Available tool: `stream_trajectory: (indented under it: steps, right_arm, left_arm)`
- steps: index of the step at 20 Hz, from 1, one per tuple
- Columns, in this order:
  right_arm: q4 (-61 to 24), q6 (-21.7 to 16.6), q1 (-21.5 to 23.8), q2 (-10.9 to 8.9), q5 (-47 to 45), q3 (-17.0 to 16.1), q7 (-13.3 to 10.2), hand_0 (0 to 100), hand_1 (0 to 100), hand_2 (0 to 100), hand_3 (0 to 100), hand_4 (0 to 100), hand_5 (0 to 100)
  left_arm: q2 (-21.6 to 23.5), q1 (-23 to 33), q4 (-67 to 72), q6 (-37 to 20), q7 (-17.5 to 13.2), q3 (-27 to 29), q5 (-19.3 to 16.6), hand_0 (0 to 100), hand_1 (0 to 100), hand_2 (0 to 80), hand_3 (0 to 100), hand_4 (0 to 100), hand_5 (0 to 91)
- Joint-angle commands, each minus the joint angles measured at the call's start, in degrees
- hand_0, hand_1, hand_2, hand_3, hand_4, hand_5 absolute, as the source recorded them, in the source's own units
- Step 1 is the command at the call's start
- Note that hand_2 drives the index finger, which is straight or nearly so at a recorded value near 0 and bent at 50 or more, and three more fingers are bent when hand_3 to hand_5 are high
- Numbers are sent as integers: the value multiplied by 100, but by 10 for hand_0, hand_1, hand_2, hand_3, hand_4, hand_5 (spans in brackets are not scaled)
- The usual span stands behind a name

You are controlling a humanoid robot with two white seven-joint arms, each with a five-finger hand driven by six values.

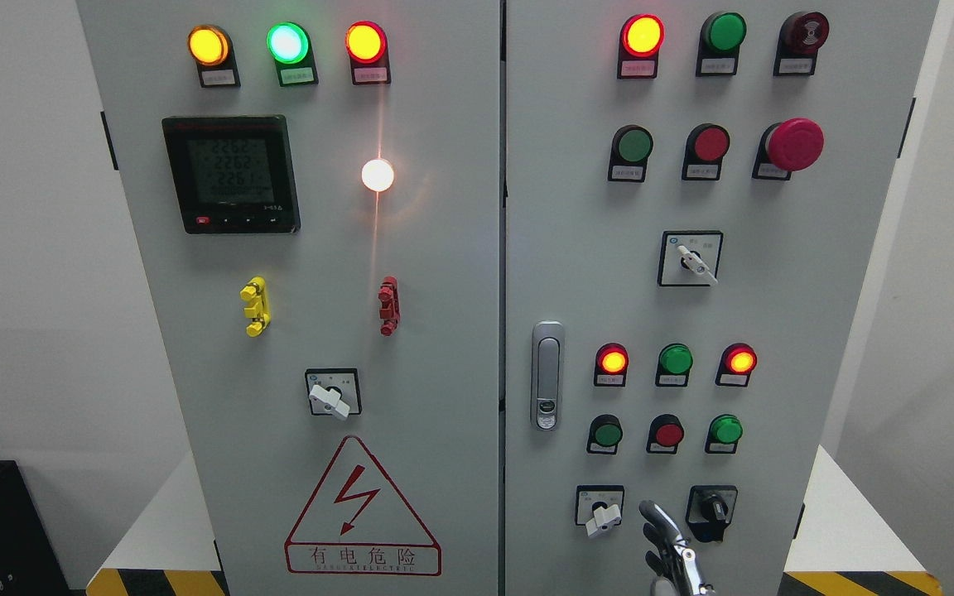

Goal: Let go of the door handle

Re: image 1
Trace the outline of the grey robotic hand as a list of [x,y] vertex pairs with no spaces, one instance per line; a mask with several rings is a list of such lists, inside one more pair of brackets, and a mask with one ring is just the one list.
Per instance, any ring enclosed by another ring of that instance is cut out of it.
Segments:
[[651,499],[638,505],[646,520],[643,534],[655,546],[646,554],[647,565],[655,577],[651,595],[716,595],[713,584],[705,581],[699,569],[696,551],[689,546],[678,525]]

